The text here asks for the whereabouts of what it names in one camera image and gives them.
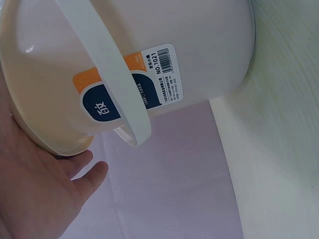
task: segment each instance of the white handle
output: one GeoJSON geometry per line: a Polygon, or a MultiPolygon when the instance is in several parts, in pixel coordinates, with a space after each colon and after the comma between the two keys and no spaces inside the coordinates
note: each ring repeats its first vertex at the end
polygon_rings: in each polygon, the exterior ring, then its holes
{"type": "Polygon", "coordinates": [[[89,0],[55,0],[91,57],[127,127],[116,130],[133,146],[151,135],[151,123],[134,79],[89,0]]]}

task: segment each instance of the hand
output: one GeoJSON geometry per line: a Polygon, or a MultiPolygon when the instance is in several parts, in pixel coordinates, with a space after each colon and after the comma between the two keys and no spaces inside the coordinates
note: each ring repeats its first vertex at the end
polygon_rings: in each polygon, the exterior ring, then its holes
{"type": "Polygon", "coordinates": [[[2,74],[0,115],[0,239],[57,239],[101,185],[108,165],[99,162],[71,181],[92,153],[56,160],[35,145],[11,118],[2,74]]]}

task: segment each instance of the white plastic bucket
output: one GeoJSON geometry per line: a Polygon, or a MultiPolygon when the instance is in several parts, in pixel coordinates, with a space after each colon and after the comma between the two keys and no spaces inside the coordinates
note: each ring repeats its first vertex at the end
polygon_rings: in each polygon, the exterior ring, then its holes
{"type": "Polygon", "coordinates": [[[112,129],[140,145],[149,116],[234,89],[255,43],[248,0],[6,0],[1,11],[13,116],[62,156],[112,129]]]}

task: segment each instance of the purple fabric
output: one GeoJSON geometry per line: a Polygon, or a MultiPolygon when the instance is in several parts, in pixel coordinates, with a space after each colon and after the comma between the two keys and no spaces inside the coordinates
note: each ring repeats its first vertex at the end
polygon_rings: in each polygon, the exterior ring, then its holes
{"type": "Polygon", "coordinates": [[[96,137],[107,180],[63,239],[242,239],[233,187],[208,103],[152,120],[132,148],[114,132],[96,137]]]}

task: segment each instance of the product label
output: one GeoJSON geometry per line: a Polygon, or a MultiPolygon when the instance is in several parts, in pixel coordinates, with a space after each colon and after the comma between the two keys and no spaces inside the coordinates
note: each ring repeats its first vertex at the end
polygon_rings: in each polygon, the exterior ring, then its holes
{"type": "MultiPolygon", "coordinates": [[[[183,99],[181,77],[175,48],[164,44],[124,57],[147,110],[183,99]]],[[[73,83],[80,93],[83,110],[94,121],[120,118],[97,68],[77,74],[73,83]]]]}

